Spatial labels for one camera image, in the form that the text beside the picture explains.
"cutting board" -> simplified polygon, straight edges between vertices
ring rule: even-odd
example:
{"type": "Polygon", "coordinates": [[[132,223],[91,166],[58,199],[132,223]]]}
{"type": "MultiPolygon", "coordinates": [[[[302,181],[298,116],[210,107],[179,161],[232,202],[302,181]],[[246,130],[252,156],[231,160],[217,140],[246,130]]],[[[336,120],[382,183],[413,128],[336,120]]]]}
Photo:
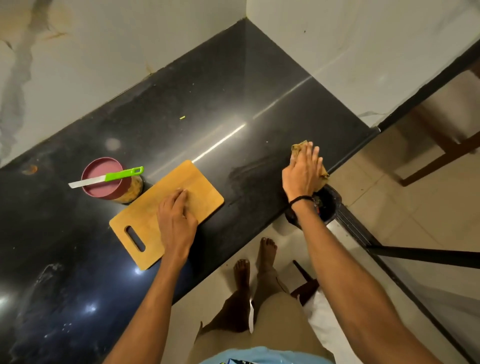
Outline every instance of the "cutting board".
{"type": "Polygon", "coordinates": [[[160,201],[177,188],[188,190],[187,208],[197,218],[198,223],[205,220],[224,202],[222,195],[207,178],[191,161],[186,160],[110,220],[113,231],[142,270],[149,268],[165,252],[156,211],[160,201]],[[143,252],[127,233],[130,226],[144,243],[143,252]]]}

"pink lid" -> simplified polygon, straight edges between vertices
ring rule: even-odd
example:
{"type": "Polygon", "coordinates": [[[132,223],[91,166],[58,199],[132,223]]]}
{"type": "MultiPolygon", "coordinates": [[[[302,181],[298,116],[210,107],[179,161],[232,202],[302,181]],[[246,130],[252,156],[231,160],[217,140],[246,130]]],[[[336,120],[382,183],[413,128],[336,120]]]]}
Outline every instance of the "pink lid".
{"type": "MultiPolygon", "coordinates": [[[[85,168],[82,173],[82,180],[98,177],[107,173],[120,172],[123,169],[123,166],[116,159],[102,157],[95,159],[85,168]]],[[[132,179],[128,177],[110,182],[91,184],[83,187],[83,190],[92,197],[113,200],[127,192],[131,183],[132,179]]]]}

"person's right hand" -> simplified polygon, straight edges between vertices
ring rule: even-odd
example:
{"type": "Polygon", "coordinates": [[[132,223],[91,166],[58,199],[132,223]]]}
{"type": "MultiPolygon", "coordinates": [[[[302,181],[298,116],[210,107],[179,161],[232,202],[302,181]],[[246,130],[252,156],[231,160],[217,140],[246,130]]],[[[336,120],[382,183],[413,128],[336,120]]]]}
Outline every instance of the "person's right hand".
{"type": "Polygon", "coordinates": [[[282,171],[283,189],[289,202],[299,196],[311,196],[320,182],[323,158],[318,157],[318,146],[312,148],[313,142],[304,144],[296,158],[292,154],[290,165],[282,171]]]}
{"type": "Polygon", "coordinates": [[[165,247],[165,259],[182,267],[187,261],[197,231],[198,221],[185,207],[188,191],[178,189],[160,202],[156,213],[165,247]]]}

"green knife handle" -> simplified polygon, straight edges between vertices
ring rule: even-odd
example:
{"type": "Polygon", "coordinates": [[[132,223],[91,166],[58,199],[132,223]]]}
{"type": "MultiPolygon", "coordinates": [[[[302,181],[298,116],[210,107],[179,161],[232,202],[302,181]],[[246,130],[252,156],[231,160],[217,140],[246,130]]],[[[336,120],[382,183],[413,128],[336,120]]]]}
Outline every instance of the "green knife handle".
{"type": "Polygon", "coordinates": [[[125,177],[137,176],[139,174],[142,174],[143,172],[144,172],[143,167],[135,167],[135,168],[130,168],[129,170],[122,170],[120,172],[107,173],[105,175],[105,182],[119,180],[120,178],[125,178],[125,177]]]}

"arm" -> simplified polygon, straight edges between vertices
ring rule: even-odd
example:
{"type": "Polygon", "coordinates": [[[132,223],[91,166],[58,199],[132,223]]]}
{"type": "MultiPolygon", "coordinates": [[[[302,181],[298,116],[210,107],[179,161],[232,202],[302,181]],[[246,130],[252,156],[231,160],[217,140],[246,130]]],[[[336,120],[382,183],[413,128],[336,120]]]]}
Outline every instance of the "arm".
{"type": "MultiPolygon", "coordinates": [[[[312,195],[322,158],[312,143],[283,171],[283,186],[291,201],[312,195]]],[[[349,254],[323,224],[313,204],[292,206],[307,241],[317,278],[353,351],[364,363],[440,364],[403,325],[380,284],[349,254]]]]}
{"type": "Polygon", "coordinates": [[[105,364],[158,364],[162,359],[175,284],[198,225],[185,209],[186,199],[187,191],[177,190],[160,203],[157,218],[165,254],[152,286],[105,364]]]}

